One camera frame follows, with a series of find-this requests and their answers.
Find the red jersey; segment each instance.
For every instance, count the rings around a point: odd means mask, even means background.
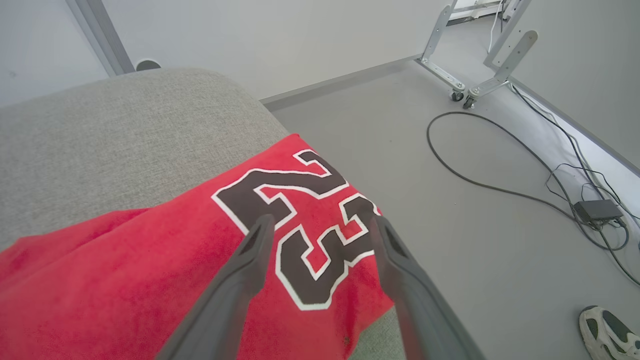
[[[0,254],[0,358],[152,359],[265,213],[238,359],[346,359],[392,306],[367,229],[380,213],[298,135],[154,208],[19,239]]]

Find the printed number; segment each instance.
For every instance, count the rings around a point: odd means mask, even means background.
[[[263,188],[296,190],[316,199],[324,199],[349,186],[331,165],[313,151],[300,151],[293,157],[304,165],[314,163],[320,166],[324,173],[255,168],[232,184],[220,188],[211,198],[247,234],[263,214],[272,214],[275,227],[279,229],[298,213],[282,192],[269,197],[262,192]],[[347,277],[349,266],[373,255],[367,226],[373,216],[380,215],[376,206],[357,193],[340,201],[339,210],[342,225],[355,221],[360,231],[347,238],[340,230],[340,224],[326,229],[317,244],[327,260],[318,271],[307,259],[314,245],[307,237],[304,224],[296,226],[277,244],[276,275],[301,310],[327,309],[331,305],[333,292]]]

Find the electrical cord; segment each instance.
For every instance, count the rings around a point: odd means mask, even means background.
[[[554,174],[554,171],[551,170],[551,168],[533,151],[531,150],[528,146],[526,146],[526,144],[524,144],[522,141],[520,141],[520,139],[518,139],[514,134],[510,133],[507,129],[505,129],[504,127],[498,125],[498,123],[484,117],[481,115],[477,115],[474,113],[467,113],[464,111],[450,111],[448,113],[444,113],[441,115],[438,115],[437,117],[435,117],[430,123],[429,126],[427,127],[427,143],[429,144],[429,147],[431,148],[431,151],[433,152],[433,154],[436,156],[436,158],[438,159],[438,161],[445,167],[447,168],[449,171],[451,171],[453,174],[455,174],[456,176],[460,177],[461,179],[468,181],[472,184],[478,185],[478,186],[482,186],[483,188],[488,188],[488,189],[492,189],[492,190],[496,190],[499,192],[504,192],[504,193],[510,193],[513,195],[517,195],[517,196],[521,196],[521,197],[526,197],[527,199],[531,199],[531,200],[535,200],[538,202],[541,202],[543,204],[546,204],[548,206],[551,206],[552,208],[560,211],[560,213],[562,213],[564,216],[568,217],[569,219],[571,219],[572,221],[575,221],[578,224],[578,227],[580,228],[580,230],[582,231],[582,233],[584,234],[584,236],[591,242],[593,243],[593,245],[596,245],[597,247],[603,249],[603,250],[607,250],[607,247],[604,247],[603,245],[599,244],[597,241],[595,241],[594,239],[592,239],[589,234],[587,234],[587,232],[584,230],[584,228],[582,226],[586,225],[586,226],[590,226],[590,224],[587,224],[583,221],[580,221],[580,217],[578,216],[578,214],[575,212],[575,209],[573,208],[573,205],[570,204],[569,207],[571,208],[572,214],[567,213],[565,210],[562,210],[561,208],[559,208],[558,206],[556,206],[555,204],[552,204],[549,201],[545,201],[542,199],[539,199],[537,197],[533,197],[524,193],[519,193],[519,192],[513,192],[511,190],[507,190],[507,189],[503,189],[503,188],[498,188],[496,186],[491,186],[491,185],[487,185],[487,184],[483,184],[483,183],[479,183],[475,180],[471,180],[468,177],[465,177],[464,175],[460,174],[459,172],[453,170],[453,168],[451,168],[449,165],[447,165],[444,160],[440,157],[440,155],[438,155],[438,153],[436,152],[435,148],[433,147],[433,144],[431,143],[431,135],[430,135],[430,131],[431,131],[431,125],[438,119],[440,119],[441,117],[444,116],[448,116],[448,115],[453,115],[453,114],[464,114],[464,115],[470,115],[473,117],[477,117],[480,119],[483,119],[485,121],[488,121],[490,123],[492,123],[493,125],[499,127],[501,130],[503,130],[505,133],[507,133],[509,136],[511,136],[514,140],[516,140],[518,143],[520,143],[520,145],[522,145],[527,151],[529,151],[530,154],[532,154],[550,173],[551,176],[557,181],[558,185],[560,186],[560,189],[562,190],[562,192],[564,193],[564,196],[566,197],[566,199],[569,199],[569,195],[567,194],[566,190],[564,189],[564,186],[562,185],[562,183],[560,182],[560,179],[557,178],[557,176]],[[621,250],[621,247],[615,248],[613,249],[613,251],[618,251]]]
[[[546,121],[552,123],[553,125],[555,125],[558,129],[560,129],[569,139],[569,142],[572,143],[572,145],[575,143],[575,147],[573,148],[573,151],[576,155],[576,157],[578,158],[578,161],[580,162],[580,165],[583,166],[583,171],[585,172],[585,176],[587,177],[587,179],[589,180],[589,183],[591,186],[593,186],[594,190],[596,191],[596,193],[598,194],[598,196],[601,199],[604,199],[604,196],[602,194],[602,192],[600,192],[599,190],[605,190],[609,195],[611,195],[611,193],[606,190],[605,188],[603,188],[603,185],[600,183],[600,181],[598,180],[597,177],[594,177],[593,179],[591,179],[588,174],[586,173],[586,170],[591,170],[591,166],[589,165],[589,162],[587,161],[586,157],[583,155],[582,153],[582,149],[580,148],[580,143],[578,142],[578,139],[576,139],[573,135],[567,133],[557,122],[556,117],[554,116],[553,113],[543,109],[539,104],[536,103],[536,101],[534,101],[533,99],[527,97],[526,95],[523,95],[520,93],[520,91],[518,91],[518,89],[515,88],[515,86],[513,86],[513,84],[509,84],[509,88],[511,89],[511,91],[518,95],[521,100],[528,105],[533,111],[535,111],[538,115],[540,115],[543,119],[545,119]],[[549,119],[548,117],[544,116],[541,114],[541,112],[547,114],[551,119]],[[611,187],[611,185],[609,185],[609,183],[607,183],[607,185],[609,186],[609,188],[611,189],[611,191],[613,191],[615,193],[615,190],[613,189],[613,187]],[[616,193],[616,197],[617,199],[616,202],[631,216],[631,220],[636,224],[636,226],[638,227],[638,229],[640,229],[640,222],[638,222],[638,220],[640,220],[640,218],[638,218],[637,216],[631,214],[631,212],[628,210],[627,206],[622,202],[622,199],[620,197],[618,197],[618,194]]]
[[[586,168],[584,166],[584,162],[582,161],[582,158],[580,157],[578,150],[575,148],[575,145],[573,144],[573,139],[572,136],[569,135],[569,133],[566,132],[566,130],[564,130],[562,128],[562,126],[558,125],[557,123],[551,121],[548,117],[542,115],[542,113],[540,111],[538,111],[534,106],[532,106],[529,101],[527,101],[524,96],[520,93],[520,91],[518,91],[518,88],[513,86],[513,89],[515,90],[515,92],[518,94],[518,96],[520,96],[520,98],[527,104],[529,105],[529,107],[531,108],[531,110],[535,111],[538,115],[540,115],[541,117],[543,117],[546,121],[548,121],[549,123],[553,124],[553,126],[557,127],[558,129],[560,129],[560,131],[562,131],[564,133],[564,135],[566,136],[567,139],[569,139],[569,142],[571,143],[571,147],[573,148],[573,152],[575,153],[575,156],[578,158],[578,162],[580,163],[580,166],[582,166],[583,168]],[[591,177],[589,176],[589,174],[587,173],[586,170],[584,170],[584,175],[587,177],[587,180],[589,181],[590,184],[594,184],[593,180],[591,179]],[[602,195],[601,192],[597,191],[600,198],[604,200],[604,195]]]
[[[573,215],[571,215],[571,214],[567,213],[566,211],[562,210],[561,208],[559,208],[559,207],[558,207],[558,206],[556,206],[555,204],[552,204],[551,202],[545,201],[545,200],[543,200],[543,199],[539,199],[539,198],[537,198],[537,197],[533,197],[533,196],[530,196],[530,195],[527,195],[527,194],[524,194],[524,193],[514,192],[514,191],[511,191],[511,190],[507,190],[507,189],[499,188],[499,187],[496,187],[496,186],[491,186],[491,185],[487,185],[487,184],[479,183],[479,182],[477,182],[477,181],[475,181],[475,180],[471,180],[471,179],[469,179],[468,177],[466,177],[466,176],[464,176],[464,175],[460,174],[459,172],[455,171],[452,167],[450,167],[450,166],[449,166],[449,165],[448,165],[448,164],[447,164],[447,163],[446,163],[446,162],[445,162],[445,161],[440,157],[440,155],[438,154],[438,152],[437,152],[437,151],[435,150],[435,148],[433,147],[433,143],[431,142],[431,126],[432,126],[432,125],[433,125],[433,123],[434,123],[434,122],[436,122],[438,119],[441,119],[441,118],[443,118],[443,117],[445,117],[445,116],[454,115],[454,114],[469,115],[469,116],[472,116],[472,117],[476,117],[476,118],[479,118],[479,119],[485,120],[485,121],[487,121],[487,122],[489,122],[489,123],[493,124],[494,126],[498,127],[499,129],[501,129],[501,130],[502,130],[502,131],[504,131],[505,133],[507,133],[510,137],[512,137],[512,138],[513,138],[514,140],[516,140],[520,145],[522,145],[522,146],[523,146],[523,147],[524,147],[524,148],[525,148],[525,149],[526,149],[526,150],[527,150],[531,155],[533,155],[533,156],[538,160],[538,162],[540,162],[540,163],[541,163],[541,164],[542,164],[542,165],[543,165],[543,166],[544,166],[544,167],[549,171],[549,173],[550,173],[550,175],[549,175],[549,179],[550,179],[551,177],[553,177],[553,178],[556,180],[556,182],[557,182],[557,183],[558,183],[558,185],[560,186],[560,189],[562,190],[562,193],[563,193],[563,194],[564,194],[564,196],[565,196],[565,198],[564,198],[564,199],[566,199],[566,200],[569,202],[569,207],[571,208],[571,211],[572,211],[572,214],[573,214]],[[583,221],[580,221],[580,218],[579,218],[578,214],[576,213],[576,210],[575,210],[575,208],[573,207],[573,204],[571,204],[571,199],[569,198],[569,194],[567,193],[566,189],[564,188],[564,186],[563,186],[562,182],[560,182],[560,179],[558,179],[558,178],[557,178],[557,176],[554,174],[554,171],[555,171],[555,170],[551,170],[551,168],[550,168],[550,167],[549,167],[549,166],[548,166],[548,165],[547,165],[547,164],[546,164],[546,163],[545,163],[545,162],[544,162],[544,161],[543,161],[543,160],[542,160],[542,159],[541,159],[541,158],[540,158],[540,157],[539,157],[539,156],[538,156],[538,155],[537,155],[533,150],[531,150],[531,148],[529,148],[528,146],[526,146],[526,144],[524,144],[524,143],[523,143],[519,138],[517,138],[514,134],[510,133],[507,129],[505,129],[504,127],[502,127],[502,126],[501,126],[501,125],[499,125],[498,123],[496,123],[496,122],[494,122],[494,121],[492,121],[492,120],[490,120],[490,119],[488,119],[488,118],[486,118],[486,117],[484,117],[484,116],[482,116],[482,115],[478,115],[478,114],[474,114],[474,113],[467,113],[467,112],[464,112],[464,111],[450,111],[450,112],[448,112],[448,113],[440,114],[440,115],[436,116],[435,118],[433,118],[433,120],[431,120],[431,122],[430,122],[430,123],[429,123],[429,125],[427,126],[427,143],[429,144],[429,148],[431,149],[431,152],[432,152],[432,153],[433,153],[433,155],[436,157],[436,159],[438,159],[438,161],[439,161],[439,162],[440,162],[440,163],[441,163],[445,168],[447,168],[447,170],[449,170],[450,172],[452,172],[454,175],[458,176],[458,177],[459,177],[459,178],[461,178],[462,180],[465,180],[465,181],[467,181],[467,182],[469,182],[469,183],[472,183],[472,184],[475,184],[475,185],[478,185],[478,186],[482,186],[483,188],[488,188],[488,189],[492,189],[492,190],[496,190],[496,191],[504,192],[504,193],[510,193],[510,194],[513,194],[513,195],[517,195],[517,196],[520,196],[520,197],[525,197],[525,198],[527,198],[527,199],[531,199],[531,200],[535,200],[535,201],[541,202],[541,203],[543,203],[543,204],[546,204],[546,205],[548,205],[548,206],[550,206],[550,207],[552,207],[552,208],[554,208],[554,209],[558,210],[558,211],[559,211],[560,213],[562,213],[564,216],[566,216],[566,217],[568,217],[569,219],[571,219],[572,221],[576,222],[576,223],[578,224],[578,227],[580,228],[580,230],[581,230],[581,231],[582,231],[582,233],[584,234],[584,236],[585,236],[585,237],[586,237],[586,238],[587,238],[591,243],[593,243],[594,245],[596,245],[597,247],[599,247],[599,248],[601,248],[601,249],[604,249],[604,250],[608,250],[608,251],[609,251],[609,252],[614,256],[614,260],[616,261],[616,263],[618,264],[618,266],[623,270],[623,272],[624,272],[624,273],[629,277],[629,279],[631,279],[634,283],[636,283],[638,286],[640,286],[640,282],[638,282],[638,280],[636,280],[636,278],[635,278],[635,277],[633,277],[633,276],[632,276],[632,275],[631,275],[631,274],[630,274],[630,273],[629,273],[629,272],[624,268],[624,266],[622,266],[622,264],[620,263],[620,261],[618,260],[618,258],[617,258],[617,257],[615,256],[615,254],[614,254],[614,252],[615,252],[615,251],[617,251],[617,250],[621,250],[621,249],[623,249],[625,246],[627,246],[627,243],[628,243],[628,241],[629,241],[629,237],[630,237],[630,235],[629,235],[629,230],[628,230],[628,228],[627,228],[627,225],[622,221],[622,219],[617,219],[617,221],[616,221],[616,222],[617,222],[621,227],[623,227],[623,228],[625,229],[625,232],[626,232],[626,236],[625,236],[625,237],[626,237],[626,238],[625,238],[625,241],[624,241],[624,243],[623,243],[622,245],[620,245],[619,247],[617,247],[617,248],[613,249],[613,248],[611,247],[611,245],[609,244],[609,241],[607,241],[607,238],[604,236],[604,233],[602,232],[602,226],[603,226],[604,224],[588,224],[588,223],[585,223],[585,222],[583,222]],[[601,244],[597,243],[594,239],[592,239],[592,238],[589,236],[589,234],[587,234],[587,232],[586,232],[586,231],[584,230],[584,228],[582,227],[582,226],[584,226],[584,225],[590,226],[590,228],[592,228],[592,229],[594,229],[594,230],[598,231],[598,232],[600,233],[600,236],[601,236],[601,237],[602,237],[602,239],[604,240],[604,242],[605,242],[605,245],[606,245],[606,246],[602,246]]]
[[[495,23],[498,22],[498,15],[500,14],[500,5],[502,5],[502,2],[504,0],[500,0],[500,2],[498,3],[498,8],[495,11],[495,19],[493,20],[493,26],[491,27],[491,35],[490,35],[490,40],[489,40],[489,50],[487,50],[487,53],[491,52],[491,46],[493,45],[493,29],[495,29]]]
[[[629,230],[627,229],[626,225],[624,225],[623,222],[620,223],[620,226],[625,228],[625,231],[627,232],[627,241],[629,240]],[[618,264],[618,267],[620,267],[620,269],[625,273],[625,275],[631,280],[633,281],[636,285],[640,286],[640,282],[638,282],[638,280],[636,280],[635,277],[633,277],[633,275],[631,275],[627,269],[625,269],[624,266],[622,266],[622,264],[620,263],[620,260],[618,260],[618,257],[616,256],[616,253],[613,252],[613,250],[611,250],[611,245],[609,245],[609,242],[607,241],[607,237],[604,236],[604,234],[602,233],[602,231],[599,231],[600,236],[602,236],[602,239],[604,240],[604,243],[607,244],[607,248],[609,249],[609,253],[611,254],[611,256],[613,256],[613,260],[616,261],[616,264]]]

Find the power adapter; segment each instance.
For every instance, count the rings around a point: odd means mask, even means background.
[[[622,211],[618,209],[611,199],[578,201],[573,205],[575,212],[585,223],[610,222],[622,217]]]

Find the black cable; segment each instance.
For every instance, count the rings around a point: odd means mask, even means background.
[[[625,242],[625,244],[627,243],[627,241],[629,240],[629,229],[627,229],[627,226],[625,225],[624,222],[620,222],[619,223],[620,226],[625,228],[625,231],[627,232],[627,240]],[[625,269],[624,266],[622,266],[622,264],[620,263],[620,260],[618,260],[618,257],[616,256],[616,253],[614,252],[613,249],[611,249],[611,245],[609,245],[609,242],[607,241],[606,236],[604,236],[604,234],[602,233],[602,231],[599,231],[600,236],[602,236],[602,239],[604,240],[604,243],[607,244],[607,250],[609,250],[609,253],[611,254],[611,256],[613,256],[613,260],[616,261],[616,264],[618,264],[618,266],[620,267],[620,269],[625,273],[625,275],[631,280],[633,281],[636,285],[640,286],[640,282],[633,277],[633,275],[631,275],[627,269]]]
[[[552,124],[553,126],[557,127],[558,129],[560,129],[560,131],[562,131],[564,133],[564,135],[566,136],[567,139],[569,139],[569,143],[571,144],[571,147],[573,148],[573,152],[575,153],[575,157],[578,158],[578,162],[580,163],[580,166],[585,169],[586,166],[584,164],[584,162],[582,162],[582,158],[580,157],[580,154],[578,153],[578,150],[575,148],[575,145],[573,144],[573,139],[571,139],[571,135],[569,135],[569,133],[566,132],[566,130],[564,130],[562,128],[562,126],[556,124],[555,122],[551,121],[551,119],[549,119],[548,117],[544,116],[544,114],[542,114],[540,111],[538,111],[538,109],[536,109],[531,103],[529,103],[529,101],[527,101],[527,99],[525,99],[524,96],[522,96],[522,94],[520,93],[520,91],[518,91],[517,87],[513,87],[513,90],[515,90],[515,92],[518,94],[518,96],[520,96],[520,98],[522,99],[522,101],[524,101],[524,103],[526,105],[528,105],[531,110],[535,111],[538,115],[540,115],[543,119],[545,119],[546,121],[548,121],[550,124]],[[589,184],[593,184],[595,186],[595,183],[593,182],[593,180],[591,179],[591,177],[589,176],[589,174],[586,172],[586,170],[584,170],[584,175],[587,177],[587,180],[589,181]],[[596,192],[598,193],[598,195],[600,196],[600,198],[602,200],[604,200],[604,195],[602,195],[602,193],[599,190],[596,190]]]
[[[502,12],[499,12],[500,13],[500,34],[502,34],[502,17],[504,16],[504,3],[505,2],[506,1],[502,2]]]
[[[448,116],[448,115],[454,115],[454,114],[461,114],[461,115],[470,115],[473,117],[477,117],[479,119],[483,119],[485,121],[490,122],[491,124],[497,126],[498,128],[500,128],[501,130],[503,130],[505,133],[507,133],[509,136],[511,136],[514,140],[516,140],[518,143],[520,143],[520,145],[522,145],[527,151],[529,151],[530,154],[532,154],[545,168],[547,168],[547,170],[551,173],[550,177],[553,176],[553,178],[557,181],[558,185],[560,186],[560,189],[562,190],[562,192],[564,193],[564,196],[566,197],[566,200],[569,202],[569,207],[571,207],[571,211],[573,213],[573,216],[571,216],[569,213],[565,212],[564,210],[562,210],[561,208],[557,207],[556,205],[539,199],[537,197],[533,197],[524,193],[518,193],[518,192],[512,192],[511,190],[507,190],[507,189],[503,189],[503,188],[498,188],[496,186],[491,186],[491,185],[487,185],[487,184],[483,184],[483,183],[478,183],[477,181],[471,180],[468,177],[465,177],[464,175],[460,174],[459,172],[453,170],[453,168],[451,168],[446,162],[444,162],[444,160],[440,157],[440,155],[438,155],[438,153],[436,152],[435,148],[433,147],[433,144],[431,143],[431,125],[433,125],[434,122],[436,122],[436,120]],[[621,227],[623,227],[625,229],[625,241],[622,245],[620,245],[619,247],[612,249],[611,245],[609,244],[609,241],[607,241],[606,236],[604,236],[604,233],[602,232],[602,226],[597,227],[595,224],[585,224],[584,222],[581,222],[579,220],[578,214],[576,214],[575,209],[573,208],[573,205],[571,204],[571,200],[569,198],[569,194],[567,194],[566,190],[564,189],[564,186],[562,185],[562,183],[560,182],[560,180],[556,177],[556,175],[554,174],[554,170],[551,170],[551,168],[535,153],[533,152],[533,150],[531,150],[528,146],[526,146],[522,141],[520,141],[520,139],[518,139],[514,134],[510,133],[507,129],[505,129],[504,127],[498,125],[498,123],[482,116],[482,115],[477,115],[474,113],[467,113],[464,111],[450,111],[448,113],[444,113],[444,114],[440,114],[438,116],[436,116],[435,118],[433,118],[433,120],[431,120],[431,122],[429,123],[429,125],[427,126],[427,143],[429,144],[429,148],[431,149],[431,152],[433,152],[433,155],[436,157],[436,159],[438,159],[438,161],[445,167],[447,168],[449,171],[451,171],[454,175],[458,176],[459,178],[461,178],[462,180],[468,181],[472,184],[478,185],[478,186],[482,186],[483,188],[489,188],[492,190],[497,190],[499,192],[504,192],[504,193],[510,193],[513,195],[517,195],[517,196],[521,196],[521,197],[526,197],[528,199],[531,200],[535,200],[538,202],[541,202],[543,204],[549,205],[552,208],[560,211],[562,214],[564,214],[566,217],[570,218],[571,220],[575,221],[578,224],[578,227],[580,227],[580,230],[582,231],[582,233],[584,234],[584,236],[586,236],[586,238],[593,243],[594,245],[600,247],[601,249],[604,250],[608,250],[609,253],[611,254],[611,256],[613,256],[613,259],[616,261],[616,263],[618,264],[618,266],[620,267],[620,269],[622,269],[622,271],[625,273],[625,275],[627,275],[627,277],[633,281],[634,283],[636,283],[638,286],[640,286],[640,282],[633,277],[633,275],[631,275],[631,273],[629,273],[627,271],[627,269],[625,269],[624,266],[622,266],[622,264],[620,263],[620,260],[618,260],[618,257],[615,254],[615,251],[621,250],[623,249],[625,246],[627,246],[627,243],[629,242],[629,229],[627,228],[627,225],[624,223],[624,221],[622,221],[622,219],[617,219],[615,220],[615,222],[617,222]],[[604,243],[606,246],[602,246],[599,243],[597,243],[594,239],[592,239],[587,232],[585,232],[584,228],[582,227],[582,225],[589,225],[592,226],[593,229],[595,229],[596,231],[598,231],[600,233],[600,236],[602,237],[602,239],[604,240]]]
[[[503,188],[498,188],[496,186],[491,186],[491,185],[487,185],[487,184],[483,184],[483,183],[478,183],[477,181],[471,180],[468,177],[465,177],[464,175],[460,174],[459,172],[453,170],[453,168],[451,168],[449,165],[447,165],[444,160],[440,157],[440,155],[438,155],[438,153],[436,152],[435,148],[433,147],[433,144],[431,143],[431,135],[430,135],[430,131],[431,131],[431,125],[433,125],[433,123],[445,116],[448,115],[453,115],[453,114],[462,114],[462,115],[469,115],[469,116],[473,116],[473,117],[477,117],[479,119],[483,119],[485,121],[490,122],[491,124],[497,126],[498,128],[500,128],[501,130],[503,130],[505,133],[507,133],[509,136],[511,136],[514,140],[516,140],[518,143],[520,143],[520,145],[522,145],[525,149],[527,149],[527,151],[529,151],[530,154],[532,154],[550,173],[551,176],[553,176],[553,178],[557,181],[558,185],[560,186],[560,189],[562,189],[562,192],[564,193],[564,196],[566,197],[566,199],[569,200],[569,207],[571,208],[571,212],[573,213],[573,215],[567,213],[565,210],[562,210],[561,208],[557,207],[556,205],[550,203],[549,201],[545,201],[542,199],[539,199],[537,197],[533,197],[524,193],[518,193],[518,192],[512,192],[511,190],[507,190],[507,189],[503,189]],[[578,216],[578,214],[575,212],[575,209],[573,208],[573,205],[570,202],[570,198],[569,195],[567,194],[566,190],[564,189],[564,186],[562,185],[562,183],[560,182],[560,180],[557,178],[557,176],[553,173],[553,170],[551,170],[551,168],[535,153],[533,152],[533,150],[531,150],[528,146],[526,146],[526,144],[524,144],[522,141],[520,141],[520,139],[518,139],[514,134],[510,133],[507,129],[505,129],[504,127],[498,125],[498,123],[484,117],[481,115],[477,115],[474,113],[467,113],[464,111],[450,111],[448,113],[444,113],[444,114],[440,114],[438,116],[436,116],[435,118],[433,118],[433,120],[429,123],[429,126],[427,126],[427,143],[429,144],[429,147],[431,148],[431,151],[433,152],[433,154],[435,155],[435,157],[438,159],[438,161],[445,167],[447,168],[449,171],[451,171],[453,174],[455,174],[456,176],[458,176],[459,178],[468,181],[472,184],[478,185],[478,186],[482,186],[483,188],[488,188],[488,189],[492,189],[492,190],[497,190],[499,192],[504,192],[504,193],[510,193],[513,195],[517,195],[517,196],[521,196],[521,197],[526,197],[527,199],[531,199],[531,200],[535,200],[538,202],[541,202],[543,204],[546,204],[548,206],[551,206],[552,208],[560,211],[560,213],[562,213],[564,216],[568,217],[569,219],[571,219],[572,221],[575,221],[578,224],[578,227],[580,228],[580,230],[582,231],[582,233],[584,234],[584,236],[593,244],[596,245],[597,247],[603,249],[603,250],[609,250],[607,247],[602,246],[601,244],[599,244],[598,242],[596,242],[594,239],[592,239],[589,234],[587,234],[587,232],[584,230],[584,228],[582,226],[587,225],[591,227],[591,224],[587,224],[585,222],[580,221],[580,217]],[[617,251],[617,250],[621,250],[623,247],[618,247],[616,249],[613,249],[613,251]]]

